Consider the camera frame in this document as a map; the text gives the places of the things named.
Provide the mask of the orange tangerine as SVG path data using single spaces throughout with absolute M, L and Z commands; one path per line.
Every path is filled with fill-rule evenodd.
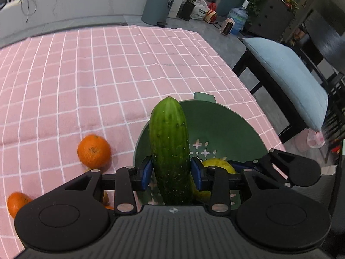
M 32 198 L 23 192 L 14 192 L 7 199 L 7 208 L 10 216 L 14 219 L 19 210 L 32 201 Z
M 103 198 L 102 198 L 102 204 L 106 209 L 114 210 L 113 200 L 111 200 L 107 191 L 104 191 Z
M 104 167 L 112 156 L 111 146 L 101 136 L 85 136 L 77 147 L 77 155 L 82 164 L 90 169 Z

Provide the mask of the green cucumber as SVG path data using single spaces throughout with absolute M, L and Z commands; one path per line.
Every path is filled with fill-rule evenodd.
M 191 204 L 187 120 L 180 103 L 166 97 L 152 110 L 149 141 L 154 174 L 166 205 Z

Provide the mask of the green colander bowl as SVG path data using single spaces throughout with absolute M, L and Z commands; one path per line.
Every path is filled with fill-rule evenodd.
M 185 113 L 189 133 L 190 162 L 192 157 L 202 160 L 252 161 L 267 154 L 257 132 L 245 119 L 218 104 L 214 96 L 196 92 L 194 99 L 179 102 Z M 138 167 L 151 157 L 149 121 L 141 132 L 134 155 Z M 142 205 L 162 205 L 163 198 L 154 174 L 144 192 L 137 192 Z

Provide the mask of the white plastic bag floor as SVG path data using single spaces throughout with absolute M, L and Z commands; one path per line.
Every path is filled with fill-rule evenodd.
M 321 148 L 325 144 L 323 133 L 315 132 L 314 130 L 309 129 L 307 133 L 306 143 L 310 148 Z

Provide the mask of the light blue cushion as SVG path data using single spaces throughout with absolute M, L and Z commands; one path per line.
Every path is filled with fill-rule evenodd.
M 243 43 L 294 105 L 307 127 L 321 131 L 328 108 L 328 94 L 287 46 L 264 38 Z

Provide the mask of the pink checked tablecloth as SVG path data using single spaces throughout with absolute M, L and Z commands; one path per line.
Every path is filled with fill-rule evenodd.
M 241 115 L 267 148 L 283 149 L 230 66 L 184 29 L 94 27 L 28 38 L 1 50 L 1 257 L 22 251 L 8 196 L 37 198 L 85 172 L 90 133 L 112 148 L 110 170 L 133 161 L 151 110 L 166 96 L 204 92 Z

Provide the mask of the small white heater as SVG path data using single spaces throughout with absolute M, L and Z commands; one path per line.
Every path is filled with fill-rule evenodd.
M 228 36 L 230 34 L 230 32 L 232 31 L 233 27 L 234 27 L 234 20 L 232 18 L 227 18 L 221 27 L 220 33 L 223 34 L 224 36 Z

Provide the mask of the dark drawer cabinet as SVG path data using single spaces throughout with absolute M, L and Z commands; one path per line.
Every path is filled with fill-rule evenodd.
M 252 36 L 277 41 L 293 17 L 293 12 L 283 0 L 266 0 L 259 15 L 246 26 L 246 30 Z

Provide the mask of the blue water jug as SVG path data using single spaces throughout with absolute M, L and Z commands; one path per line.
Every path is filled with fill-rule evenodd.
M 249 1 L 245 0 L 241 7 L 233 8 L 230 10 L 228 17 L 233 19 L 234 25 L 231 30 L 231 34 L 236 35 L 239 31 L 241 31 L 248 20 L 249 16 L 247 13 L 247 7 L 249 5 Z

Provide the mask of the white plastic bag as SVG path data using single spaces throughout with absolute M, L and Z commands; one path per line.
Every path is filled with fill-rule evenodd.
M 209 11 L 206 0 L 198 0 L 194 2 L 194 9 L 190 15 L 191 19 L 202 20 Z

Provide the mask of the grey pedal trash bin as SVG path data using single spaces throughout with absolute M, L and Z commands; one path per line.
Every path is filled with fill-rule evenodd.
M 158 27 L 167 25 L 167 18 L 174 0 L 147 0 L 141 20 Z

